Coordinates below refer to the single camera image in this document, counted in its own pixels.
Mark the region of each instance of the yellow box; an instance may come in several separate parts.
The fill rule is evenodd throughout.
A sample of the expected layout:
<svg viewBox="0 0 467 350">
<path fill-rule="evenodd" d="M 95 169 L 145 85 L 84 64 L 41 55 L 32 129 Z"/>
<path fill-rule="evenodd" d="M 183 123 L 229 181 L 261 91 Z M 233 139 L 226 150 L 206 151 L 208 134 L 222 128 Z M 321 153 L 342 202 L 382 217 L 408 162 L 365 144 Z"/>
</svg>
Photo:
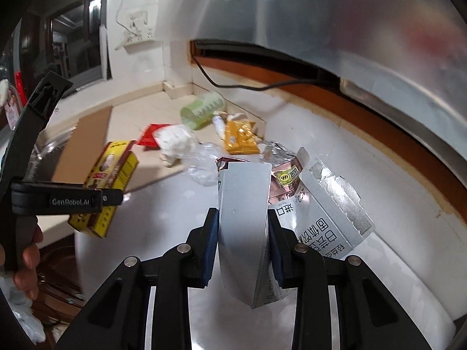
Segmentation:
<svg viewBox="0 0 467 350">
<path fill-rule="evenodd" d="M 89 173 L 84 187 L 118 188 L 125 190 L 128 180 L 138 165 L 131 152 L 135 141 L 109 142 Z M 76 230 L 104 238 L 116 206 L 103 206 L 102 212 L 71 215 L 68 223 Z"/>
</svg>

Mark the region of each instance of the red packet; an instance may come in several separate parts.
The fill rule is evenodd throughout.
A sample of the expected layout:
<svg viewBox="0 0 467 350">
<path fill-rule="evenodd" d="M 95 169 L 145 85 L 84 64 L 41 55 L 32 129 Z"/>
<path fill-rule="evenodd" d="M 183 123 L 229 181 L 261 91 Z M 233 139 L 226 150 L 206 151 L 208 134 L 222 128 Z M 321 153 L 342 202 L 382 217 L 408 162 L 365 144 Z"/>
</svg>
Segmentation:
<svg viewBox="0 0 467 350">
<path fill-rule="evenodd" d="M 171 125 L 172 124 L 151 124 L 149 125 L 144 131 L 144 134 L 142 135 L 142 137 L 138 140 L 136 144 L 158 150 L 159 145 L 154 139 L 153 133 L 163 127 L 171 126 Z"/>
</svg>

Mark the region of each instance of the translucent green container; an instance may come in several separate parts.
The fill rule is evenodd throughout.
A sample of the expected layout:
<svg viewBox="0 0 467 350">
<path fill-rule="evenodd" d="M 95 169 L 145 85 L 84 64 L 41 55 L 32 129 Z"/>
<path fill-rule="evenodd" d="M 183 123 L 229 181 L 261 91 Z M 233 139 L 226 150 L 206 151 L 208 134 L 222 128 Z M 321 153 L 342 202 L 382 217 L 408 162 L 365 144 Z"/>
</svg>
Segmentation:
<svg viewBox="0 0 467 350">
<path fill-rule="evenodd" d="M 226 102 L 220 93 L 210 92 L 181 108 L 180 117 L 182 123 L 190 129 L 198 130 L 211 122 L 215 111 L 223 111 L 225 106 Z"/>
</svg>

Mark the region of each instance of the black cable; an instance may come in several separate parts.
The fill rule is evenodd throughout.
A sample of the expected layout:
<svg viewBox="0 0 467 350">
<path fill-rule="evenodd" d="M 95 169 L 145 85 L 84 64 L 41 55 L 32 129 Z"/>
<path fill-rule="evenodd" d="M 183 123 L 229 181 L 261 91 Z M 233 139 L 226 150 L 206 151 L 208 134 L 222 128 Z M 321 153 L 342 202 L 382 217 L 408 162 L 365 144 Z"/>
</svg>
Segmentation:
<svg viewBox="0 0 467 350">
<path fill-rule="evenodd" d="M 192 56 L 192 58 L 194 62 L 197 64 L 199 70 L 203 73 L 203 75 L 209 81 L 209 83 L 211 83 L 213 86 L 217 88 L 242 88 L 244 90 L 263 92 L 263 91 L 271 90 L 273 88 L 285 87 L 286 85 L 296 85 L 296 84 L 311 84 L 311 85 L 319 85 L 319 86 L 334 85 L 334 83 L 331 83 L 330 81 L 323 81 L 323 80 L 316 80 L 316 79 L 293 79 L 293 80 L 287 80 L 287 81 L 280 81 L 279 83 L 270 84 L 265 87 L 251 87 L 249 85 L 242 85 L 242 84 L 222 85 L 222 84 L 217 84 L 214 80 L 212 80 L 209 77 L 209 75 L 206 73 L 206 71 L 204 71 L 203 67 L 198 62 L 198 60 L 194 56 Z"/>
</svg>

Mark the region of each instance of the human hand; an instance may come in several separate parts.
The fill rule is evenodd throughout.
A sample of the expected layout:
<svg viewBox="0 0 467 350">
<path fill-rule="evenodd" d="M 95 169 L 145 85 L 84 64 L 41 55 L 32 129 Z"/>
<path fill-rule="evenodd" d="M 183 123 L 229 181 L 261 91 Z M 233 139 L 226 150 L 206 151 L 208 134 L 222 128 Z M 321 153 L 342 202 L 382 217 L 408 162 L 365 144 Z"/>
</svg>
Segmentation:
<svg viewBox="0 0 467 350">
<path fill-rule="evenodd" d="M 25 268 L 19 270 L 13 275 L 13 281 L 16 287 L 23 291 L 31 300 L 36 300 L 39 295 L 37 286 L 36 267 L 39 265 L 40 254 L 36 243 L 42 242 L 44 235 L 39 226 L 32 236 L 32 244 L 23 251 L 23 263 Z M 0 246 L 0 265 L 5 263 L 5 252 Z"/>
</svg>

